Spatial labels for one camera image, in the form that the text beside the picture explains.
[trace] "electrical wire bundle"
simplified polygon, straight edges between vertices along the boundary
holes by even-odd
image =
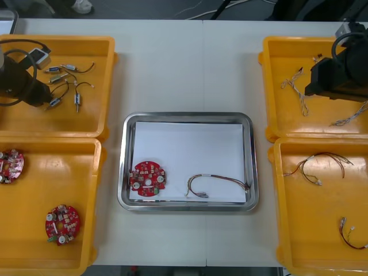
[[[343,125],[348,124],[351,120],[357,118],[360,114],[362,114],[367,109],[368,109],[368,101],[365,101],[363,105],[361,106],[361,108],[359,108],[359,110],[354,115],[344,120],[337,120],[336,122],[333,122],[331,125],[342,127]]]
[[[329,156],[331,157],[341,168],[341,172],[342,172],[342,178],[345,177],[345,169],[344,169],[344,165],[345,164],[350,164],[350,165],[354,165],[353,163],[351,163],[347,158],[345,158],[344,156],[338,155],[338,154],[333,154],[331,152],[319,152],[317,154],[314,154],[306,159],[304,159],[303,161],[300,161],[296,167],[296,169],[288,174],[284,174],[285,177],[288,177],[290,175],[293,175],[297,172],[298,169],[300,169],[301,174],[303,175],[303,177],[310,183],[312,184],[316,184],[316,185],[322,185],[322,181],[318,179],[318,177],[316,177],[315,175],[310,175],[310,174],[306,174],[304,171],[304,166],[305,163],[308,160],[311,160],[312,158],[316,157],[316,156],[320,156],[320,155],[325,155],[325,156]]]
[[[191,191],[197,197],[208,198],[208,195],[205,192],[201,191],[201,192],[196,193],[191,188],[192,181],[195,180],[198,177],[214,177],[214,178],[219,178],[219,179],[223,179],[223,180],[228,180],[228,181],[231,181],[231,182],[234,182],[234,183],[238,184],[245,191],[247,191],[247,190],[250,189],[250,186],[248,185],[247,182],[246,183],[243,183],[242,181],[237,180],[237,179],[234,179],[234,178],[222,177],[221,175],[215,175],[215,174],[196,174],[196,175],[193,175],[191,178],[188,179],[188,183],[187,183],[188,190],[187,190],[187,193],[185,195],[186,197],[188,196],[189,191]]]
[[[304,101],[305,95],[301,94],[299,92],[299,89],[295,87],[295,81],[302,75],[304,75],[303,67],[301,67],[299,71],[295,75],[293,75],[291,80],[285,79],[284,82],[281,83],[281,89],[284,89],[286,85],[290,85],[299,96],[299,101],[300,101],[300,106],[301,106],[301,111],[302,111],[303,116],[308,116],[309,109]]]
[[[348,246],[350,246],[351,248],[353,248],[353,249],[358,249],[358,250],[366,249],[366,248],[368,247],[368,244],[366,244],[365,246],[356,247],[356,246],[354,246],[354,245],[352,245],[352,244],[350,243],[350,241],[349,241],[349,237],[350,237],[350,233],[351,233],[351,231],[352,231],[352,230],[354,230],[354,227],[351,227],[351,228],[350,228],[350,231],[349,231],[349,234],[348,234],[348,238],[347,238],[347,239],[345,239],[345,237],[344,237],[344,231],[343,231],[343,230],[344,230],[345,223],[346,223],[346,218],[345,218],[345,217],[343,217],[343,218],[341,219],[341,222],[340,222],[340,236],[343,238],[344,242],[345,242]]]

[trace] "table surface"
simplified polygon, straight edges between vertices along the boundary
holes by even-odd
[[[19,20],[17,33],[112,36],[114,69],[97,198],[96,265],[280,266],[258,53],[266,36],[332,36],[338,22]],[[248,213],[145,212],[117,201],[124,118],[132,112],[242,112],[254,124],[259,203]]]

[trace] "orange bin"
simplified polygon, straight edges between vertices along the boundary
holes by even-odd
[[[315,65],[313,57],[318,54],[331,57],[334,40],[332,37],[267,37],[263,41],[259,62],[266,96],[266,137],[270,142],[279,137],[368,138],[368,112],[344,126],[331,125],[352,116],[362,103],[305,97],[309,115],[304,117],[298,94],[289,85],[281,88],[285,79],[291,79],[303,67],[304,75],[295,82],[303,94],[305,86],[311,82],[311,68]]]
[[[104,156],[94,138],[0,137],[1,149],[24,154],[25,167],[12,184],[0,185],[0,274],[81,275],[96,258],[95,200]],[[80,215],[76,239],[47,242],[45,218],[54,207]]]
[[[318,152],[333,152],[348,158],[345,177],[328,156],[316,156],[305,165],[305,173],[322,181],[308,182],[297,164]],[[345,237],[360,247],[368,243],[366,197],[368,194],[368,140],[280,138],[269,150],[277,200],[278,260],[293,275],[356,275],[368,273],[368,249],[350,248],[339,233],[346,217]]]
[[[111,37],[90,36],[24,36],[3,35],[4,39],[32,39],[40,41],[51,50],[51,64],[73,64],[80,70],[85,70],[92,62],[94,68],[85,74],[75,73],[78,83],[89,82],[94,89],[88,85],[78,87],[82,96],[82,106],[79,113],[74,105],[74,88],[63,98],[59,106],[45,111],[47,105],[35,108],[24,102],[0,110],[0,136],[33,136],[38,137],[97,137],[106,140],[108,130],[105,128],[108,116],[110,86],[114,61],[114,39]],[[30,51],[40,47],[33,43],[7,43],[2,44],[2,50],[19,48]],[[24,57],[22,54],[10,54],[16,60]],[[50,77],[55,75],[45,74],[38,70],[37,79],[46,83]],[[64,88],[55,91],[60,96]],[[1,99],[2,102],[11,102],[13,99]]]

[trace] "red circuit board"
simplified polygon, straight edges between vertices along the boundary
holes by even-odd
[[[59,205],[46,216],[46,234],[48,242],[59,246],[74,240],[81,227],[78,212],[72,206]]]
[[[141,162],[129,174],[129,183],[133,191],[138,191],[138,195],[153,197],[159,190],[165,189],[165,171],[155,162]]]
[[[22,173],[24,156],[16,149],[0,152],[0,183],[14,182]]]

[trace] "metal tray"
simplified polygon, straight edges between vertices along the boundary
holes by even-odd
[[[132,168],[136,122],[174,122],[194,124],[242,124],[244,149],[244,179],[251,186],[245,203],[185,202],[168,200],[129,199],[129,171]],[[251,119],[243,113],[222,112],[149,112],[133,113],[124,121],[121,140],[120,169],[117,197],[126,210],[134,211],[249,211],[258,203],[258,180]]]

